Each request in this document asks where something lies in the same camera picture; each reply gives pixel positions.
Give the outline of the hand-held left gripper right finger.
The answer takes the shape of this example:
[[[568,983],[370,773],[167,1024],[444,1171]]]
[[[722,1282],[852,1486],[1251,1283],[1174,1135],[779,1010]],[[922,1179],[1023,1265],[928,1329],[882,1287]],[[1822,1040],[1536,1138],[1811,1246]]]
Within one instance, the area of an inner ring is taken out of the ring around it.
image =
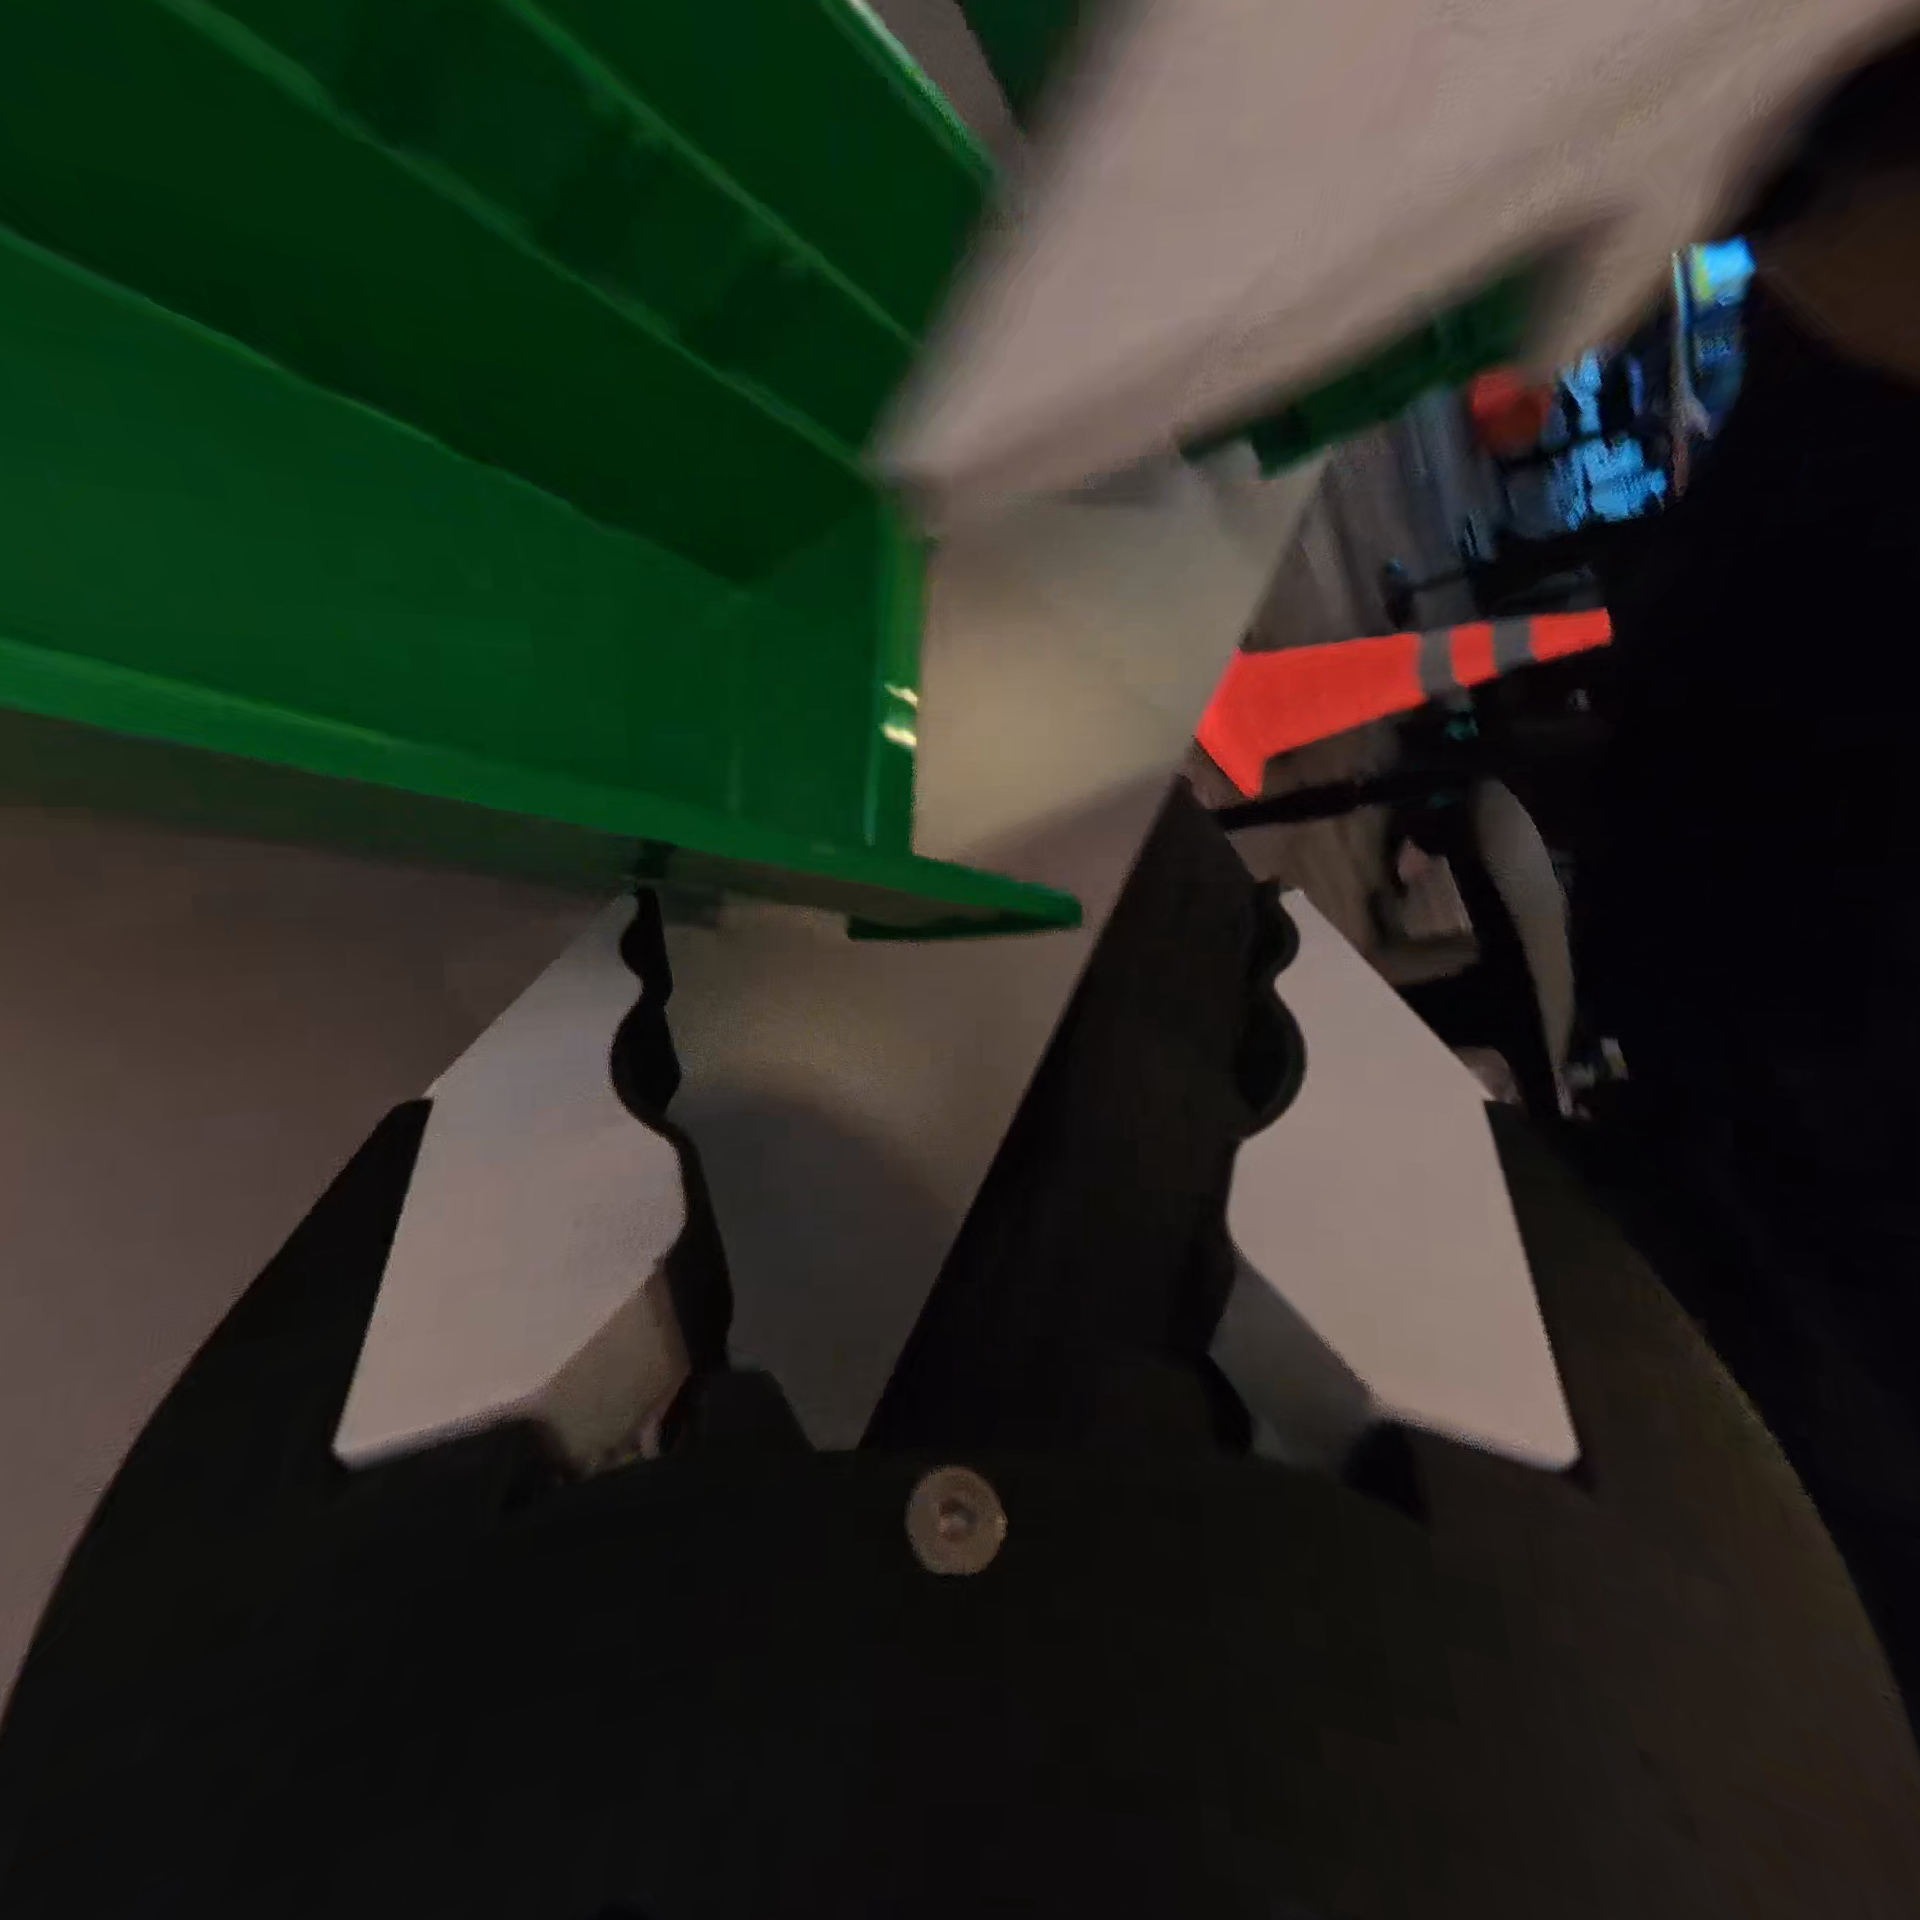
[[[1236,1154],[1212,1359],[1253,1451],[1338,1471],[1384,1426],[1576,1464],[1482,1081],[1302,896],[1275,983],[1302,1085]]]

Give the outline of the person's dark clothing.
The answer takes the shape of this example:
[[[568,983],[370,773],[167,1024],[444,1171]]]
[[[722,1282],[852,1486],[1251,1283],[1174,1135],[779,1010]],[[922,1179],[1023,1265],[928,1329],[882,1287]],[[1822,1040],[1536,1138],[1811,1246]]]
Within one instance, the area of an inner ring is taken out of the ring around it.
[[[1750,234],[1743,375],[1628,544],[1574,784],[1574,959],[1624,1091],[1599,1175],[1807,1487],[1916,1706],[1916,181]],[[896,1448],[1040,1448],[1125,1359],[1187,1377],[1226,1238],[1231,1043],[1277,907],[1182,786],[879,1393]]]

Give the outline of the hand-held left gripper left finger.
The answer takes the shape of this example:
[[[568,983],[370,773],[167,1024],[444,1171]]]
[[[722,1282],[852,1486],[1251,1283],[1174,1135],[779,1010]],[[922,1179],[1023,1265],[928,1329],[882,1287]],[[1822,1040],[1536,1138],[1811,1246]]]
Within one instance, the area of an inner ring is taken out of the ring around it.
[[[734,1293],[693,1139],[653,888],[613,901],[427,1089],[343,1414],[370,1470],[527,1426],[567,1470],[660,1451],[730,1367]]]

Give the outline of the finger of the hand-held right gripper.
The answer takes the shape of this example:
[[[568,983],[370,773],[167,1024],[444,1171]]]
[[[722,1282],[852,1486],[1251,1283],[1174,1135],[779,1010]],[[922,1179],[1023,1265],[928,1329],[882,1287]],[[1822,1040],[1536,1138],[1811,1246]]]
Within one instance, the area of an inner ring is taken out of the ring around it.
[[[1076,41],[874,459],[928,512],[1155,462],[1510,272],[1522,360],[1632,321],[1864,1],[1120,3]]]

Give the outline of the blue lit screen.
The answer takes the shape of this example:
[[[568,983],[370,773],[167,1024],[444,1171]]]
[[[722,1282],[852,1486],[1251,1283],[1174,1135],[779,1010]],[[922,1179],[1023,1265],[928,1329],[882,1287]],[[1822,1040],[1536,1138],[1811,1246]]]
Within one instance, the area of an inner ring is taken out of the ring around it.
[[[1686,481],[1743,384],[1752,273],[1742,238],[1684,248],[1638,325],[1568,368],[1573,423],[1552,456],[1565,527],[1658,512]]]

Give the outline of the black rod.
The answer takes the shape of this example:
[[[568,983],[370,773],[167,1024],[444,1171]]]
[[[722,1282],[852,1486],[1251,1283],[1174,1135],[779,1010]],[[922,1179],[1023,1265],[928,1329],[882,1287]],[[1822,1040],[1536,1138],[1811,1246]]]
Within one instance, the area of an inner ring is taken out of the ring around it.
[[[1286,793],[1214,806],[1223,832],[1251,832],[1268,825],[1312,825],[1340,819],[1364,808],[1426,806],[1456,793],[1460,782],[1424,770],[1391,770],[1358,778],[1307,784]]]

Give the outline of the orange traffic cone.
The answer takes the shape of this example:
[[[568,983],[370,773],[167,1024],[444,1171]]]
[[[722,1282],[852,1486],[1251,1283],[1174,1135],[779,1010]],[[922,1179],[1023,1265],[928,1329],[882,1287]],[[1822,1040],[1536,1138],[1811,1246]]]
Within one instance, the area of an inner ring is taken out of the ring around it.
[[[1244,797],[1268,760],[1400,717],[1527,664],[1610,643],[1610,609],[1502,615],[1445,629],[1239,650],[1195,727],[1195,744]]]

